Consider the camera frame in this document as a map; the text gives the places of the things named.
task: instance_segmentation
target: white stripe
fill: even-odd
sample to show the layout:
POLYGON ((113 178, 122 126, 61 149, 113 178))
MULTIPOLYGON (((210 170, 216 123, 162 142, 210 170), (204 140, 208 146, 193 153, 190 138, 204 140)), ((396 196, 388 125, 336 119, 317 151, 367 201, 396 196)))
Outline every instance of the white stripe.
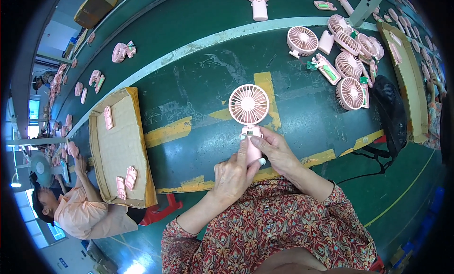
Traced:
MULTIPOLYGON (((275 20, 268 20, 263 22, 255 22, 252 24, 247 24, 240 27, 231 28, 229 30, 225 30, 219 33, 212 34, 211 36, 204 37, 202 39, 196 40, 195 42, 189 43, 185 46, 182 46, 158 59, 151 62, 150 64, 146 65, 133 75, 126 78, 122 83, 118 84, 115 88, 113 88, 109 93, 107 93, 104 97, 102 97, 78 122, 76 125, 73 126, 73 129, 68 133, 68 138, 72 137, 72 135, 79 129, 82 124, 84 124, 88 120, 88 116, 90 112, 96 107, 99 103, 105 100, 105 98, 110 95, 110 93, 133 85, 135 82, 139 81, 140 79, 144 78, 148 74, 162 68, 176 60, 179 60, 182 57, 190 55, 196 51, 202 50, 204 48, 210 47, 215 44, 223 43, 229 41, 231 39, 237 39, 240 37, 244 37, 247 35, 252 35, 255 33, 262 33, 271 30, 283 29, 283 28, 290 28, 295 26, 325 26, 329 17, 292 17, 292 18, 282 18, 282 19, 275 19, 275 20)), ((360 27, 360 29, 371 30, 371 31, 378 31, 375 24, 364 22, 360 27)))

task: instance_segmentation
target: red patterned shirt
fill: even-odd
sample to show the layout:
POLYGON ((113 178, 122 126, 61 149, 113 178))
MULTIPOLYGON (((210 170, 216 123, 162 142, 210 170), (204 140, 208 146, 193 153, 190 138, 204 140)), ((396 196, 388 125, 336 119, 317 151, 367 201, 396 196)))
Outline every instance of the red patterned shirt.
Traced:
POLYGON ((342 189, 323 202, 285 178, 253 183, 207 226, 202 241, 170 222, 162 236, 164 273, 252 273, 271 255, 306 248, 327 269, 367 270, 377 251, 342 189))

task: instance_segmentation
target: pink shirt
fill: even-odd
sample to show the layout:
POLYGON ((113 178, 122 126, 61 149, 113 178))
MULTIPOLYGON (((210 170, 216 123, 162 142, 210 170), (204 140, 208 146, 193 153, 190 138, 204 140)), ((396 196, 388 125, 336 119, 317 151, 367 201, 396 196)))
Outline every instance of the pink shirt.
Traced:
POLYGON ((126 215, 128 207, 90 202, 83 187, 75 187, 64 196, 55 210, 54 220, 78 239, 100 239, 137 230, 137 224, 126 215))

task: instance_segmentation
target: cardboard tray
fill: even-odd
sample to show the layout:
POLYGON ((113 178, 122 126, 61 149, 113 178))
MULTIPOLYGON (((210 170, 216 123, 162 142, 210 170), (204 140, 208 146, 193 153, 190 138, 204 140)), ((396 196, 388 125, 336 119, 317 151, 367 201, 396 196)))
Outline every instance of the cardboard tray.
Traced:
POLYGON ((389 54, 392 56, 389 43, 393 43, 402 57, 402 62, 398 64, 394 63, 392 57, 391 60, 394 63, 400 95, 407 113, 407 138, 415 143, 423 143, 427 140, 425 134, 428 133, 427 101, 420 68, 412 45, 404 33, 386 22, 377 22, 377 28, 389 54), (390 33, 400 39, 401 46, 391 38, 390 33))
POLYGON ((90 150, 102 199, 109 204, 147 208, 157 204, 156 190, 148 164, 145 137, 139 112, 137 88, 119 89, 94 107, 88 119, 90 150), (111 107, 113 128, 106 129, 105 107, 111 107), (137 178, 126 200, 118 197, 117 176, 126 177, 133 166, 137 178))

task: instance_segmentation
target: floor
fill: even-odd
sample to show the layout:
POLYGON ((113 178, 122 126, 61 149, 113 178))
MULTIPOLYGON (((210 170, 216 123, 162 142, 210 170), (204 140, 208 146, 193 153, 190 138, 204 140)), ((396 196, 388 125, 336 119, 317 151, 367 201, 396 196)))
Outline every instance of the floor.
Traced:
MULTIPOLYGON (((146 5, 146 0, 135 1, 138 2, 137 9, 146 5)), ((270 0, 270 20, 333 14, 315 10, 313 0, 297 1, 301 3, 270 0)), ((353 7, 359 1, 349 0, 353 7)), ((339 9, 336 13, 346 16, 338 1, 331 2, 339 9)), ((86 103, 82 105, 79 97, 73 94, 74 87, 63 86, 62 97, 56 99, 52 115, 58 115, 57 120, 64 121, 70 113, 75 124, 106 93, 121 82, 128 81, 130 76, 152 61, 197 39, 252 23, 251 9, 244 7, 244 4, 248 2, 169 0, 140 16, 104 44, 105 39, 117 28, 109 28, 107 21, 103 30, 96 32, 92 47, 84 47, 78 55, 81 66, 68 72, 69 84, 79 81, 86 85, 91 72, 101 70, 106 76, 103 88, 99 94, 94 94, 91 89, 86 103), (192 10, 182 16, 181 9, 187 9, 188 5, 193 7, 192 10), (131 39, 138 46, 138 53, 120 64, 111 63, 110 56, 115 44, 131 39)), ((387 1, 380 6, 382 10, 392 7, 387 1)), ((133 12, 131 8, 125 8, 121 15, 127 16, 128 11, 133 12)), ((366 21, 374 22, 371 17, 366 21)), ((320 36, 326 26, 310 29, 320 36)), ((144 133, 150 135, 147 152, 158 192, 187 191, 180 189, 181 182, 200 175, 205 175, 206 181, 211 180, 213 165, 225 160, 235 150, 236 144, 232 139, 237 136, 240 127, 222 114, 222 111, 225 112, 223 101, 238 85, 257 83, 257 78, 263 77, 261 74, 270 76, 278 110, 277 117, 268 116, 264 123, 269 123, 272 129, 286 136, 298 158, 332 151, 332 158, 329 159, 334 160, 320 161, 325 163, 312 169, 335 182, 378 171, 378 164, 373 160, 353 154, 341 156, 362 137, 380 130, 375 106, 372 104, 369 110, 354 112, 342 110, 333 98, 335 87, 329 85, 319 72, 308 72, 304 67, 301 68, 301 62, 287 54, 288 47, 285 39, 282 40, 287 30, 257 33, 197 49, 195 53, 149 72, 133 84, 139 89, 144 133), (191 118, 192 129, 188 136, 174 138, 162 145, 153 144, 153 131, 187 117, 191 118)), ((361 32, 380 40, 377 32, 361 32)), ((328 59, 333 62, 338 52, 339 49, 334 48, 328 59)), ((308 57, 302 58, 302 62, 308 60, 308 57)), ((396 82, 387 53, 380 63, 379 74, 396 82)), ((81 154, 89 157, 86 123, 77 130, 73 140, 81 154)), ((433 152, 410 143, 400 152, 385 175, 341 184, 355 206, 360 221, 372 234, 383 261, 388 261, 399 245, 408 241, 422 221, 436 186, 441 184, 434 180, 442 178, 440 163, 438 151, 433 152)), ((93 171, 89 177, 95 182, 93 171)), ((139 226, 136 232, 99 239, 96 244, 117 264, 119 273, 160 273, 162 230, 170 220, 198 202, 204 194, 205 191, 178 193, 175 197, 183 202, 183 209, 150 226, 139 226)), ((166 202, 165 195, 158 194, 158 201, 166 202)))

